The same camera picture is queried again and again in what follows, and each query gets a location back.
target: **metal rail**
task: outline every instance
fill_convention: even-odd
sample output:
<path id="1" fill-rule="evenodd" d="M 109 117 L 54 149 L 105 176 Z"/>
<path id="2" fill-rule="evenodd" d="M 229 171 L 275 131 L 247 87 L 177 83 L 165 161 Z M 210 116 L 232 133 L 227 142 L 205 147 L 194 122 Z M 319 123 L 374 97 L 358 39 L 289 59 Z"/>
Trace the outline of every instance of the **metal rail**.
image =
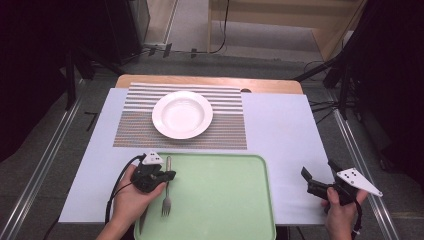
<path id="1" fill-rule="evenodd" d="M 327 93 L 329 95 L 330 101 L 337 101 L 337 97 L 334 92 L 328 90 Z M 375 185 L 371 173 L 368 170 L 367 164 L 362 156 L 361 150 L 359 149 L 355 137 L 353 136 L 352 130 L 349 126 L 349 121 L 344 120 L 338 110 L 334 111 L 334 115 L 336 117 L 337 124 L 339 125 L 340 131 L 346 142 L 347 148 L 349 149 L 350 155 L 352 157 L 356 169 L 358 169 L 373 185 Z M 390 217 L 389 211 L 387 210 L 386 205 L 384 204 L 383 199 L 369 194 L 368 200 L 374 211 L 374 215 L 377 219 L 377 222 L 380 225 L 380 229 L 383 233 L 384 239 L 400 239 L 396 227 L 392 221 L 392 218 Z"/>
<path id="2" fill-rule="evenodd" d="M 16 202 L 9 219 L 0 235 L 1 240 L 13 240 L 18 235 L 19 229 L 27 216 L 38 191 L 49 171 L 50 166 L 56 156 L 56 153 L 68 132 L 69 126 L 74 119 L 75 113 L 81 104 L 87 85 L 83 79 L 78 84 L 80 96 L 76 99 L 75 104 L 63 115 L 59 126 L 57 127 L 53 137 L 51 138 L 43 156 L 41 157 L 34 173 L 31 176 L 23 193 Z"/>

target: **human hand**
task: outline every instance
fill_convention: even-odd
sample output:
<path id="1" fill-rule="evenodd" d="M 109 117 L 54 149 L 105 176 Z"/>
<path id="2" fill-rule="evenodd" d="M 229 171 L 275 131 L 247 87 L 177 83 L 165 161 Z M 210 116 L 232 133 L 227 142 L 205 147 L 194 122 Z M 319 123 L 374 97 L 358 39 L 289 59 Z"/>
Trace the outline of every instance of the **human hand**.
<path id="1" fill-rule="evenodd" d="M 360 189 L 356 195 L 356 200 L 359 204 L 367 198 L 368 193 Z M 339 194 L 334 188 L 327 189 L 328 201 L 323 201 L 321 205 L 326 206 L 331 204 L 328 211 L 325 227 L 331 240 L 346 240 L 352 239 L 352 222 L 356 215 L 355 203 L 340 205 Z"/>
<path id="2" fill-rule="evenodd" d="M 136 166 L 132 164 L 128 167 L 118 184 L 118 190 L 131 183 L 135 169 Z M 120 239 L 131 224 L 144 213 L 149 203 L 162 193 L 165 186 L 166 183 L 161 183 L 150 193 L 141 192 L 133 184 L 120 190 L 113 202 L 112 218 L 97 239 Z"/>

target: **plate rim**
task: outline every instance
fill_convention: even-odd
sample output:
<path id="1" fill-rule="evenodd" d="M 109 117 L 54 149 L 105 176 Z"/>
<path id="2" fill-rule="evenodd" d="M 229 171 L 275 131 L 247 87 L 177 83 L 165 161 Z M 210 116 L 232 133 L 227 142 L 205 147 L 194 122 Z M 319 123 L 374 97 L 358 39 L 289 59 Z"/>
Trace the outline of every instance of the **plate rim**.
<path id="1" fill-rule="evenodd" d="M 182 97 L 188 97 L 191 100 L 197 102 L 204 111 L 204 118 L 195 130 L 184 133 L 176 133 L 174 131 L 170 131 L 169 128 L 165 127 L 161 118 L 161 111 L 167 106 L 167 104 L 171 103 L 173 100 Z M 166 94 L 161 99 L 159 99 L 159 101 L 153 107 L 152 111 L 152 121 L 156 130 L 158 130 L 162 135 L 172 139 L 189 139 L 200 135 L 201 133 L 206 131 L 206 129 L 208 129 L 212 122 L 212 118 L 213 109 L 211 103 L 201 94 L 186 90 L 175 91 Z"/>

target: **green tray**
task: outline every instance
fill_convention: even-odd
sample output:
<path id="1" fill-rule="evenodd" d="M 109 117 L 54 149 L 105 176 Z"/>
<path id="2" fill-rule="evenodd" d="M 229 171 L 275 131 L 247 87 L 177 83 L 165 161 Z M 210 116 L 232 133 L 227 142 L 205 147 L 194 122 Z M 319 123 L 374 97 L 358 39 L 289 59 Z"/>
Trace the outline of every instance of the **green tray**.
<path id="1" fill-rule="evenodd" d="M 229 154 L 159 155 L 163 159 L 172 156 L 172 170 L 177 172 L 169 184 L 171 212 L 168 217 L 161 216 L 163 191 L 150 204 L 141 231 L 136 222 L 135 239 L 275 239 L 263 158 Z"/>

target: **white plate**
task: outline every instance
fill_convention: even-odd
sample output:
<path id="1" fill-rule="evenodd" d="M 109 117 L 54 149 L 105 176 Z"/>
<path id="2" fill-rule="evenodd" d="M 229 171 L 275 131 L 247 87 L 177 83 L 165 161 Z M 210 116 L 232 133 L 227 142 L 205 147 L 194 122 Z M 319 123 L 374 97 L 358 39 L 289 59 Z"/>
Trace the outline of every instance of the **white plate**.
<path id="1" fill-rule="evenodd" d="M 174 139 L 187 139 L 204 132 L 212 122 L 212 106 L 202 95 L 189 91 L 173 92 L 153 108 L 156 129 Z"/>

